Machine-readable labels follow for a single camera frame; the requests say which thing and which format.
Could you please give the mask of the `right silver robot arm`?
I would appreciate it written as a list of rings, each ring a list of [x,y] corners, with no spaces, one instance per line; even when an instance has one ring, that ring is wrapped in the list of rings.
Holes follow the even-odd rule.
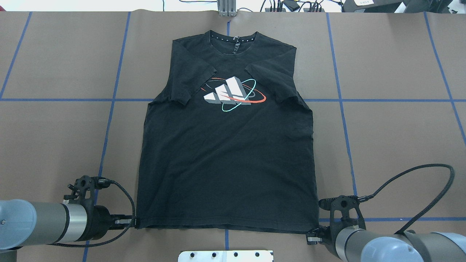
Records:
[[[330,212],[329,225],[305,234],[308,245],[321,244],[343,262],[464,262],[461,234],[401,231],[377,234],[366,229],[359,205],[369,197],[345,196],[319,200]]]

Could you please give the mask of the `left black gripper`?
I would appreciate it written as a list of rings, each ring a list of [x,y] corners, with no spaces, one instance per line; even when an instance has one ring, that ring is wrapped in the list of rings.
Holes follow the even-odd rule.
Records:
[[[128,198],[131,214],[111,214],[109,210],[95,204],[95,192],[118,187]],[[71,194],[63,196],[63,206],[67,219],[63,234],[64,242],[85,242],[101,239],[109,230],[122,230],[124,234],[135,224],[135,203],[133,198],[118,182],[103,178],[82,176],[69,184]]]

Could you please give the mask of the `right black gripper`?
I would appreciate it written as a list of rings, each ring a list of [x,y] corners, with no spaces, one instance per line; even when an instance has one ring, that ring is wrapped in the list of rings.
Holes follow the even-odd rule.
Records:
[[[320,243],[328,251],[337,251],[337,236],[343,229],[353,226],[366,229],[366,222],[359,208],[361,201],[364,201],[363,198],[355,195],[320,199],[318,201],[320,209],[330,211],[329,226],[319,225],[308,231],[307,244]]]

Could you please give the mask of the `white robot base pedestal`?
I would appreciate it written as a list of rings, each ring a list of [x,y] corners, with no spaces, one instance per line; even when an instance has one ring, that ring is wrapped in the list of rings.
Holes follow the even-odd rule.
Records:
[[[273,251],[269,250],[205,250],[183,251],[178,262],[273,262]]]

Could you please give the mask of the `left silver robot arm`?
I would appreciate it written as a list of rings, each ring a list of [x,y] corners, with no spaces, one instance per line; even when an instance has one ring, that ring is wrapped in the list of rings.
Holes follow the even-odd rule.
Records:
[[[131,214],[111,214],[95,203],[95,192],[118,187],[128,198]],[[104,177],[83,176],[69,184],[71,194],[64,195],[60,203],[30,202],[22,199],[1,201],[2,253],[24,246],[52,245],[86,248],[106,245],[117,239],[82,245],[80,242],[99,240],[110,230],[121,230],[118,237],[135,225],[135,203],[127,190],[118,182]]]

